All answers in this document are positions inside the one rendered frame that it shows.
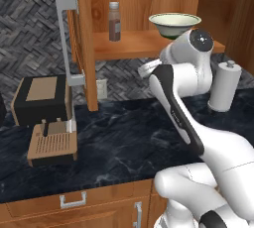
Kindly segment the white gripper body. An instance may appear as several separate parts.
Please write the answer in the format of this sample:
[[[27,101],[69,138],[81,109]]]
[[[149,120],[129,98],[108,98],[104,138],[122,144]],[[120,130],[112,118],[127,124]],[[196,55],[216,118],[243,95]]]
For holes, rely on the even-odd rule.
[[[138,68],[138,73],[142,78],[147,78],[153,72],[153,70],[162,62],[159,59],[147,62]]]

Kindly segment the brown cinnamon bottle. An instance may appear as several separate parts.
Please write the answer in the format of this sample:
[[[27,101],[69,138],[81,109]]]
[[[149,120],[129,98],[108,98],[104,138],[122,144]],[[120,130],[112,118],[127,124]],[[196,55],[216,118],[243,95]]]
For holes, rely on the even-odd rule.
[[[118,42],[121,39],[121,19],[118,2],[109,3],[109,40],[111,42]]]

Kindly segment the wooden cabinet door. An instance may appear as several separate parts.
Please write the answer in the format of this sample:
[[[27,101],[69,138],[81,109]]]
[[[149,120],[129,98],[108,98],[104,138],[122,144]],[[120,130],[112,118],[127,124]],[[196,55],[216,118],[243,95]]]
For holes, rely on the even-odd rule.
[[[254,75],[254,0],[238,0],[225,54]]]
[[[85,76],[83,91],[89,111],[97,111],[97,86],[90,0],[77,0],[77,10],[67,12],[72,59]]]

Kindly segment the white bowl with green rim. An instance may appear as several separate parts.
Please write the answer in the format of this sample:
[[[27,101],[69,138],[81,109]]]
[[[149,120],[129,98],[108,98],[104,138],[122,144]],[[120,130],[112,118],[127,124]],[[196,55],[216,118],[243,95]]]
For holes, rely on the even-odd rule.
[[[164,38],[174,40],[201,22],[201,18],[186,13],[159,13],[149,17],[149,21]]]

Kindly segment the white paper towel roll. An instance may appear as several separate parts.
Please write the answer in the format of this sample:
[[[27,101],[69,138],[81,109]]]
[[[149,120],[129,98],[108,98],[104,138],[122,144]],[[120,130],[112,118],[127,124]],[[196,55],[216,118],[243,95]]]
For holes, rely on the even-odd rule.
[[[216,112],[230,110],[241,72],[242,67],[234,60],[221,62],[218,65],[207,102],[211,110]]]

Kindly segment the black and tan coffee machine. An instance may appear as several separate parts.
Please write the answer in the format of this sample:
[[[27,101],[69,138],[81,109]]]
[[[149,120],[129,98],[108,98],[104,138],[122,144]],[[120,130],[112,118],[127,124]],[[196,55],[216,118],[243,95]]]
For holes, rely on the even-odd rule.
[[[71,87],[64,74],[23,77],[11,102],[18,126],[33,126],[27,155],[31,167],[66,165],[77,159]]]

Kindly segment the wooden drawer front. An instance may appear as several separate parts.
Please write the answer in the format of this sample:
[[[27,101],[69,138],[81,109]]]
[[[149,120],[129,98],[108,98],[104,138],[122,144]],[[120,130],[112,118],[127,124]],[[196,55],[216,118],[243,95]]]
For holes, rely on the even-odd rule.
[[[86,193],[86,206],[107,203],[130,197],[147,196],[150,194],[152,181],[150,179],[101,186],[64,193],[65,203],[82,201],[82,193]],[[7,203],[12,217],[21,217],[61,209],[61,195],[51,195]]]

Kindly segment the white wall outlet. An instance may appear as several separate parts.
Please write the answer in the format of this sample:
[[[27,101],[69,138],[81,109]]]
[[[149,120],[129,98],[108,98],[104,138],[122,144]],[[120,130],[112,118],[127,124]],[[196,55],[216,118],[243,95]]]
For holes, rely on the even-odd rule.
[[[107,98],[107,80],[106,79],[97,79],[97,99],[106,99]]]

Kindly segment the wooden wall cabinet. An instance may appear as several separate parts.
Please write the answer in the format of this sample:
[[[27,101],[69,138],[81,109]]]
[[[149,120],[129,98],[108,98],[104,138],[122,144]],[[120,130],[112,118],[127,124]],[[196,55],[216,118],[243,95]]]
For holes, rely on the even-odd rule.
[[[122,40],[108,41],[108,5],[120,3]],[[161,37],[149,17],[157,13],[181,12],[199,15],[201,25],[215,31],[200,10],[199,0],[91,0],[94,37],[94,56],[97,60],[154,57],[168,44]]]

